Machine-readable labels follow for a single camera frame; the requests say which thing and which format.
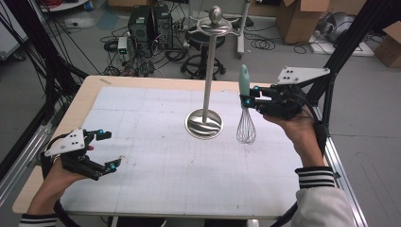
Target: office chair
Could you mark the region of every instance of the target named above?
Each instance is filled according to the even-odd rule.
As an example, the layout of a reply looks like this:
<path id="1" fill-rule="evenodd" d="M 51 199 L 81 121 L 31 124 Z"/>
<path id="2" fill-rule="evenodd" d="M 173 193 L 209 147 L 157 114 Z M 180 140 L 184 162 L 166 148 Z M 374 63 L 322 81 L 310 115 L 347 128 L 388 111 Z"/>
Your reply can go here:
<path id="1" fill-rule="evenodd" d="M 188 31 L 196 30 L 195 26 L 192 26 L 188 29 Z M 191 79 L 199 78 L 204 79 L 206 77 L 206 68 L 207 68 L 207 51 L 209 48 L 209 36 L 202 34 L 200 32 L 195 32 L 190 34 L 190 32 L 186 31 L 185 39 L 186 41 L 194 46 L 197 50 L 200 50 L 199 55 L 194 55 L 188 58 L 183 65 L 181 66 L 181 72 L 187 72 L 191 75 Z M 216 42 L 216 48 L 221 47 L 224 44 L 225 37 L 218 37 Z M 216 74 L 221 73 L 224 74 L 226 69 L 220 63 L 220 61 L 215 58 L 215 70 L 213 72 L 213 80 L 217 80 Z"/>

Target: whisk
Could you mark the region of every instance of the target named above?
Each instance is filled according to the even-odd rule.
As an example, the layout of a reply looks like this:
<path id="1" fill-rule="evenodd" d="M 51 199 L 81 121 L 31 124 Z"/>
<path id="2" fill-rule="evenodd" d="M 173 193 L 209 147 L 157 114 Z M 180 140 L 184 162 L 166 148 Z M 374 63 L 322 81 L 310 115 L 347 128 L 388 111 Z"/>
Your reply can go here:
<path id="1" fill-rule="evenodd" d="M 250 75 L 245 64 L 241 65 L 239 72 L 239 93 L 243 96 L 250 94 Z M 253 144 L 256 139 L 256 130 L 254 128 L 248 108 L 241 104 L 242 115 L 239 120 L 238 128 L 236 129 L 236 140 L 241 144 Z"/>

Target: striped cuff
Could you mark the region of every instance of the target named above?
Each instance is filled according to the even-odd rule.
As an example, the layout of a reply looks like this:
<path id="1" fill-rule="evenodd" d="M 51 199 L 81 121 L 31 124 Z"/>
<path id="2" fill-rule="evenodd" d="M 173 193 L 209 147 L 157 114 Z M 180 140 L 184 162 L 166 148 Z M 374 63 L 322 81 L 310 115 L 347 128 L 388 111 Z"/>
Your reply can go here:
<path id="1" fill-rule="evenodd" d="M 295 169 L 298 174 L 300 188 L 335 187 L 333 169 L 328 166 L 303 167 Z"/>
<path id="2" fill-rule="evenodd" d="M 23 214 L 20 220 L 20 224 L 18 225 L 19 227 L 33 227 L 33 226 L 56 226 L 57 222 L 57 215 L 52 214 L 52 215 L 42 215 L 42 216 L 36 216 L 36 215 L 27 215 Z"/>

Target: metal pole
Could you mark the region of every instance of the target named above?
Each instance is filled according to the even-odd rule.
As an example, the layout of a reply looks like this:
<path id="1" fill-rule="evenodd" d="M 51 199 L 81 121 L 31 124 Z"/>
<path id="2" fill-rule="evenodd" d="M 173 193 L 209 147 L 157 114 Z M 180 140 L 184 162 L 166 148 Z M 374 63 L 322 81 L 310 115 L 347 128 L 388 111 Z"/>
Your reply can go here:
<path id="1" fill-rule="evenodd" d="M 203 112 L 202 119 L 203 123 L 206 123 L 207 115 L 209 112 L 209 99 L 210 99 L 210 90 L 212 87 L 212 77 L 213 77 L 213 69 L 215 67 L 215 52 L 216 52 L 216 41 L 217 36 L 211 35 L 209 38 L 209 51 L 207 58 L 207 68 L 206 68 L 206 81 L 204 86 L 204 99 L 203 99 Z"/>

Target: white sleeve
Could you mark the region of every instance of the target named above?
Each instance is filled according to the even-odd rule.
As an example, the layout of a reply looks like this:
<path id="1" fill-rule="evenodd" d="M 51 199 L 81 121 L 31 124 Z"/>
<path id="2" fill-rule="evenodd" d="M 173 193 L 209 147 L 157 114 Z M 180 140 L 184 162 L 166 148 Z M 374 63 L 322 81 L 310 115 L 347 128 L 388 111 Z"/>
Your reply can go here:
<path id="1" fill-rule="evenodd" d="M 302 168 L 296 172 L 300 177 L 301 190 L 296 193 L 298 210 L 291 226 L 356 226 L 344 191 L 334 187 L 330 167 Z"/>

